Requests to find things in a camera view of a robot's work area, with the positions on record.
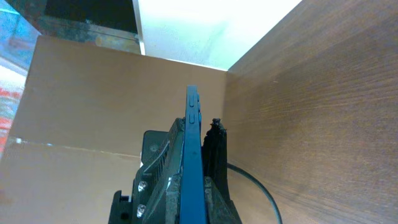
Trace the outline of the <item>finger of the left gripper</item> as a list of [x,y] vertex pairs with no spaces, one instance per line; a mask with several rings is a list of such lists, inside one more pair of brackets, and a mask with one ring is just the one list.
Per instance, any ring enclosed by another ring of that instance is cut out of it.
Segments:
[[143,135],[141,162],[146,162],[154,153],[159,152],[167,131],[148,130]]

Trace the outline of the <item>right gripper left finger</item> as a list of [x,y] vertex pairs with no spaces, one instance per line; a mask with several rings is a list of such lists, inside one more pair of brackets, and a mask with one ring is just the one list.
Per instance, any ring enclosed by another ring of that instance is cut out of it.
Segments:
[[133,223],[164,223],[169,179],[180,170],[185,120],[171,125],[159,152],[137,171],[134,179]]

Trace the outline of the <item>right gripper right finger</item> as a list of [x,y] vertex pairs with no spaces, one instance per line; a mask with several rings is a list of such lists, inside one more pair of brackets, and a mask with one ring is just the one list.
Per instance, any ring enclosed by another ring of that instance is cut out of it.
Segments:
[[241,223],[230,198],[227,177],[227,132],[214,118],[201,147],[206,213],[210,223]]

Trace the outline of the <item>blue Samsung smartphone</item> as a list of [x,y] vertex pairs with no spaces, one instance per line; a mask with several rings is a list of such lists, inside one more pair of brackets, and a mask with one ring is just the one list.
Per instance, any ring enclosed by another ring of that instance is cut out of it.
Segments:
[[200,96],[187,86],[180,198],[181,224],[206,224],[206,203],[201,157]]

